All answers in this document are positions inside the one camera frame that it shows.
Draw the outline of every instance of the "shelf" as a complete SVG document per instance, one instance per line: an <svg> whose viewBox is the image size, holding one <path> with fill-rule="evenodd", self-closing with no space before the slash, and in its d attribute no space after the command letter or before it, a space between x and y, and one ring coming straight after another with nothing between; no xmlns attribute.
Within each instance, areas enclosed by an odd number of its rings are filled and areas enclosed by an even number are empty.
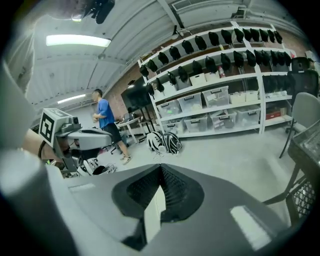
<svg viewBox="0 0 320 256"><path fill-rule="evenodd" d="M261 72L263 76L286 76L288 72Z"/></svg>
<svg viewBox="0 0 320 256"><path fill-rule="evenodd" d="M200 52L202 52L202 51L201 51L201 50L197 50L197 49L198 49L198 46L197 46L196 42L195 42L194 40L192 40L192 39L194 39L196 36L202 37L202 38L204 39L206 45L208 46L207 49L209 49L209 48L212 48L212 47L217 47L217 46L212 46L212 45L211 45L211 42L210 42L209 36L208 36L209 32L215 32L215 33L217 33L218 36L219 36L219 42L222 43L222 45L223 45L223 43L225 42L225 40L223 39L220 31L221 31L221 30L227 30L227 31L230 32L230 31L233 31L234 29L235 29L235 27L229 26L229 27L216 28L216 29L212 29L212 30L208 30L208 31L204 31L204 32L200 32L200 33L197 33L197 34L190 35L190 36L188 36L188 37L185 37L185 38L183 38L183 39L181 39L181 40L179 40L179 41L176 41L176 42L170 44L169 46L161 49L160 51L158 51L157 53L155 53L154 55L152 55L151 57L149 57L148 59L146 59L145 61L143 61L141 64L142 64L142 65L146 65L150 60L153 60L154 63L158 66L158 68L161 69L161 68L164 67L164 65L158 60L158 55L159 55L159 53L164 53L164 54L168 57L168 59L169 59L169 64L170 64L170 63L172 63L172 62L175 62L175 60L172 59L172 57L171 57L171 55L170 55L170 53L169 53L170 47L172 47L172 46L177 47L178 50L179 50L179 53L180 53L181 57L183 58L183 57L189 55L189 54L186 54L185 49L182 47L182 42L183 42L184 40L190 41L190 43L191 43L191 45L192 45L192 47L193 47L193 49L194 49L194 53L192 53L192 54L200 53Z"/></svg>
<svg viewBox="0 0 320 256"><path fill-rule="evenodd" d="M285 100L291 100L291 99L292 99L292 95L286 95L286 96L266 98L265 102L277 102L277 101L285 101Z"/></svg>
<svg viewBox="0 0 320 256"><path fill-rule="evenodd" d="M242 131L248 131L253 129L259 129L260 124L251 125L251 126L245 126L245 127L234 127L232 129L225 129L221 131L216 130L207 130L202 132L185 132L182 134L177 134L179 138L187 138L187 137L198 137L198 136L209 136L209 135L219 135L219 134L230 134L230 133L236 133L236 132L242 132Z"/></svg>
<svg viewBox="0 0 320 256"><path fill-rule="evenodd" d="M168 121L168 120L172 120L172 119L200 115L200 114L210 113L210 112L219 111L219 110L227 110L227 109L233 109L233 108L238 108L238 107L243 107L243 106L256 105L256 104L260 104L260 103L261 103L261 100L259 99L259 100L255 100L255 101L248 101L248 102L243 102L243 103L238 103L238 104L228 104L228 105L223 105L223 106L207 107L207 108L195 110L192 112L182 112L179 114L166 116L164 118L161 118L160 121L164 122L164 121Z"/></svg>
<svg viewBox="0 0 320 256"><path fill-rule="evenodd" d="M242 47L242 48L231 48L231 49L226 49L226 50L220 50L220 51L216 51L216 52L212 52L212 53L208 53L208 54L205 54L205 55L202 55L202 56L199 56L199 57L195 57L195 58L192 58L192 59L189 59L185 62L182 62L178 65L175 65L157 75L155 75L154 77L150 78L147 83L152 83L154 82L157 78L162 78L164 76L168 77L168 72L171 72L173 73L175 76L178 76L178 68L181 66L183 67L187 73L191 73L192 72L192 63L194 61L196 62L199 62L200 65L202 67L205 67L205 59L206 57L211 57L211 58L214 58L214 61L215 61L215 64L216 66L220 65L221 63L221 53L224 53L226 54L229 58L230 58L230 61L233 63L234 62L234 51L237 51L239 53L244 53L246 50L249 50L251 51L252 53L254 53L254 50L257 50L257 51L261 51L261 50L264 50L266 52L269 52L269 55L270 55L270 51L280 51L280 52L286 52L285 49L278 49L278 48L265 48L265 47L258 47L258 48L247 48L247 47ZM169 78L167 79L163 79L163 81L161 81L162 83L168 81Z"/></svg>
<svg viewBox="0 0 320 256"><path fill-rule="evenodd" d="M179 95L182 94L186 94L186 93L190 93L192 91L196 91L199 89L204 89L206 87L209 86L213 86L213 85L218 85L218 84L223 84L223 83L227 83L230 81L237 81L237 80L242 80L242 79L246 79L246 78L254 78L257 77L256 73L250 73L250 74L237 74L237 75L232 75L232 76L228 76L228 77L224 77L224 78L219 78L215 81L210 81L210 82L206 82L203 83L201 86L189 86L187 88L181 89L181 90L177 90L174 94L171 94L170 96L167 97L163 97L163 98L159 98L154 100L155 103L163 101L163 100L168 100L174 97L177 97Z"/></svg>
<svg viewBox="0 0 320 256"><path fill-rule="evenodd" d="M291 120L292 120L292 117L286 114L283 116L279 116L276 118L265 120L264 126L273 126L273 125L277 125L277 124L281 124L281 123L285 123L285 122L290 122Z"/></svg>

